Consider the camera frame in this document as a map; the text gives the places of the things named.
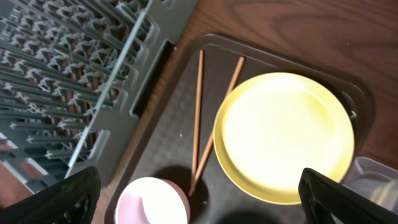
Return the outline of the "wooden chopstick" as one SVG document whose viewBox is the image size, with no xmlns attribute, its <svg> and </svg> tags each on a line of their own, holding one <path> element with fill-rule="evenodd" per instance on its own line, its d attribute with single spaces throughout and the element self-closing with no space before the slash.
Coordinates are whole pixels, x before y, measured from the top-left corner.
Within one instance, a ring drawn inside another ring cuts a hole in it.
<svg viewBox="0 0 398 224">
<path fill-rule="evenodd" d="M 198 167 L 198 147 L 200 135 L 200 115 L 201 115 L 201 92 L 203 84 L 203 66 L 204 66 L 204 51 L 199 51 L 198 73 L 197 73 L 197 92 L 195 101 L 195 124 L 193 132 L 193 156 L 192 156 L 192 171 L 191 171 L 191 187 L 195 182 L 195 173 Z"/>
<path fill-rule="evenodd" d="M 195 175 L 193 177 L 193 181 L 192 181 L 192 184 L 190 186 L 190 190 L 188 192 L 189 196 L 192 196 L 193 193 L 195 192 L 197 183 L 198 183 L 198 181 L 199 181 L 199 179 L 200 179 L 200 177 L 201 177 L 201 175 L 202 175 L 202 173 L 203 173 L 203 171 L 205 169 L 207 160 L 208 160 L 208 158 L 209 158 L 209 156 L 211 154 L 211 149 L 213 148 L 213 142 L 214 142 L 214 138 L 215 138 L 215 133 L 216 133 L 217 129 L 220 129 L 220 127 L 221 127 L 221 123 L 222 123 L 221 122 L 221 108 L 223 107 L 224 102 L 227 99 L 228 95 L 233 91 L 233 89 L 234 89 L 234 87 L 236 85 L 236 82 L 237 82 L 237 80 L 239 78 L 239 75 L 241 73 L 242 67 L 244 65 L 244 61 L 245 61 L 245 58 L 244 57 L 240 57 L 238 62 L 237 62 L 237 65 L 236 65 L 236 68 L 234 70 L 232 79 L 231 79 L 231 81 L 229 83 L 229 87 L 227 89 L 226 95 L 224 97 L 224 100 L 223 100 L 222 104 L 220 105 L 220 108 L 219 108 L 218 112 L 217 112 L 217 115 L 216 115 L 216 118 L 215 118 L 215 121 L 214 121 L 214 124 L 213 124 L 213 129 L 212 129 L 212 132 L 210 134 L 209 140 L 208 140 L 208 142 L 206 144 L 204 153 L 203 153 L 203 155 L 201 157 L 199 166 L 198 166 L 198 168 L 196 169 L 196 171 L 194 173 Z"/>
</svg>

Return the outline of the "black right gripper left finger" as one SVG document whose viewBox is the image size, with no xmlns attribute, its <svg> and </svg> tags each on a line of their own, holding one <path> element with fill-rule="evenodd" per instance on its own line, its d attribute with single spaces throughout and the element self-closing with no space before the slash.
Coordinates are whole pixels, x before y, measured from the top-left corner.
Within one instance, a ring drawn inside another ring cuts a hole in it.
<svg viewBox="0 0 398 224">
<path fill-rule="evenodd" d="M 1 210 L 1 223 L 91 223 L 101 181 L 94 166 Z"/>
</svg>

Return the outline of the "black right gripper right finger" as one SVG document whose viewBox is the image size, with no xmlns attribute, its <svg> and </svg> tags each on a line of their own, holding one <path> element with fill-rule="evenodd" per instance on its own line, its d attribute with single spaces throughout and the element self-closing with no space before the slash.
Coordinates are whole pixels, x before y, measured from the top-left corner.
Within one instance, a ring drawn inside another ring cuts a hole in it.
<svg viewBox="0 0 398 224">
<path fill-rule="evenodd" d="M 397 224 L 397 215 L 323 174 L 305 168 L 298 186 L 308 223 Z"/>
</svg>

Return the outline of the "yellow plastic plate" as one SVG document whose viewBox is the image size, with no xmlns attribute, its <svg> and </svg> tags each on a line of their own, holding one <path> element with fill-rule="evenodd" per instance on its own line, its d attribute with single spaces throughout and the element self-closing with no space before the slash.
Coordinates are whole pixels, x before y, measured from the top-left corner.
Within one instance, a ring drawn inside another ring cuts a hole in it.
<svg viewBox="0 0 398 224">
<path fill-rule="evenodd" d="M 220 166 L 238 188 L 265 202 L 299 204 L 305 168 L 339 182 L 353 158 L 345 107 L 301 75 L 274 72 L 246 80 L 225 100 L 221 122 L 214 138 Z"/>
</svg>

